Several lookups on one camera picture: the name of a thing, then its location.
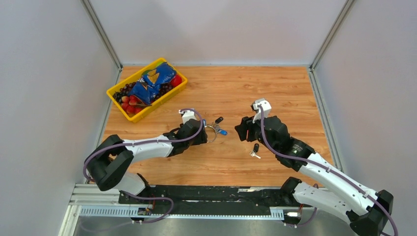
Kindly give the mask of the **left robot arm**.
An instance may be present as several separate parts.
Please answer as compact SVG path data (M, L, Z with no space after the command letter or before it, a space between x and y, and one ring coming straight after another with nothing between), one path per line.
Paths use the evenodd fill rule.
M140 174L128 171L131 164L157 157L182 154L190 146L207 143L204 122L194 118L179 128L158 137L143 140L122 140L118 135L108 137L84 162L101 191L117 189L131 193L140 204L150 198L150 190Z

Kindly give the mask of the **red strawberries cluster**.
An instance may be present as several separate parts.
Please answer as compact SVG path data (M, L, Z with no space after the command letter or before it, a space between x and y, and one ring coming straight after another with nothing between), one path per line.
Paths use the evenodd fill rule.
M134 95L131 96L122 96L120 99L122 109L128 115L135 115L138 114L140 111L143 110L142 102L139 98Z

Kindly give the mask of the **key with blue tag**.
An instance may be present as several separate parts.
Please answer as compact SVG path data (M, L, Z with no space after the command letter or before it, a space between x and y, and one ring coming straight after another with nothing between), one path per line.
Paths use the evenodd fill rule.
M228 135L228 132L227 132L227 131L225 131L225 130L223 130L223 129L219 129L219 130L217 131L217 133L218 133L218 134L221 134L221 135L224 135L224 136Z

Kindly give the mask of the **aluminium frame rail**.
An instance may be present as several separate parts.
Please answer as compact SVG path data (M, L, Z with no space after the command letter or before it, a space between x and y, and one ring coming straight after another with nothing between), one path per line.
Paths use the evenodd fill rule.
M73 235L82 216L123 217L129 224L157 218L273 220L298 228L307 224L302 212L310 207L343 220L359 236L379 234L370 207L355 213L330 191L298 179L282 187L149 185L138 195L77 184L59 234Z

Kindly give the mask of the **yellow plastic bin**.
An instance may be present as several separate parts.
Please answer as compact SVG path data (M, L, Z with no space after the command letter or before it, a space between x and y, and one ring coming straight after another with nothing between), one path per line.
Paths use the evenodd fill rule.
M109 88L106 93L130 122L138 122L186 88L188 80L159 58Z

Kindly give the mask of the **red apple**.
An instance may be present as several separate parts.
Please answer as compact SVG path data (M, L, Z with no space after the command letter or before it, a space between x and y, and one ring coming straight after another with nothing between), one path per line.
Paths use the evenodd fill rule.
M175 88L178 85L180 85L182 83L182 78L180 75L176 75L171 81L170 81L170 85Z

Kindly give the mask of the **large metal keyring with keys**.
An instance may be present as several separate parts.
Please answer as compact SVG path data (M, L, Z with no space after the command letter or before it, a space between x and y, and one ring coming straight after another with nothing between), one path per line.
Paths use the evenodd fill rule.
M204 126L205 126L205 129L207 130L207 129L211 129L213 132L214 132L214 138L213 139L211 139L211 140L207 140L207 143L212 143L212 142L214 142L216 139L217 139L217 136L219 135L218 133L217 133L217 131L219 130L219 129L222 129L221 127L220 127L220 123L222 122L224 120L224 118L223 117L218 117L214 122L212 122L212 123L207 123L207 121L204 119L203 120L203 124L204 124Z

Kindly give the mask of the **blue snack bag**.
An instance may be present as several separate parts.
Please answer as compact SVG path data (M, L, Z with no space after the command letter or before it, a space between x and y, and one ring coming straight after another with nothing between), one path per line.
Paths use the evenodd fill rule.
M150 105L150 95L155 95L160 85L169 83L177 74L167 62L149 70L136 81L129 95L139 98L144 104Z

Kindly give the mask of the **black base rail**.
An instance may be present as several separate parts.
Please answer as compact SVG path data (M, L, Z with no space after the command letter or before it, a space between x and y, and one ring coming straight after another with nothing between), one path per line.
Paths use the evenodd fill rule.
M300 204L279 188L251 188L232 186L155 185L146 188L134 199L121 193L120 204L145 204L155 207L153 213L171 215L240 215L264 216L271 207L294 207Z

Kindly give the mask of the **dark grape bunch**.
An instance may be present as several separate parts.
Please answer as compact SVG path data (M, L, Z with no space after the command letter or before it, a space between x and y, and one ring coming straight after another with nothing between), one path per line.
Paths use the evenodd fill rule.
M118 91L112 94L112 98L114 98L119 104L122 104L123 103L122 97L124 96L130 97L129 93L134 88L135 84L136 84L135 82L125 84L124 87L120 88ZM174 87L170 83L165 83L165 84L160 85L159 89L157 89L157 93L155 95L150 95L149 97L150 104L156 101L157 99L161 98L166 93L170 92L173 88Z

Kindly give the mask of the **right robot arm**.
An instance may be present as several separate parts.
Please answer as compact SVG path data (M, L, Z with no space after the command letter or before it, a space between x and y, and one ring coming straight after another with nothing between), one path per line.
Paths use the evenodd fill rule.
M318 181L325 191L290 177L281 186L281 199L324 210L346 222L359 236L381 236L387 223L394 235L398 228L391 216L393 195L368 188L324 160L305 142L290 136L287 126L276 117L243 117L235 127L241 141L257 141L275 154L284 166Z

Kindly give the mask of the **key with black tag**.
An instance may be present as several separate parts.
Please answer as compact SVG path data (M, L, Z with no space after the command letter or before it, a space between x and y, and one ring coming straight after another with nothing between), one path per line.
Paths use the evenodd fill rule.
M261 157L257 154L259 151L259 144L256 143L252 149L252 151L250 152L250 156L256 157L258 159L261 159Z

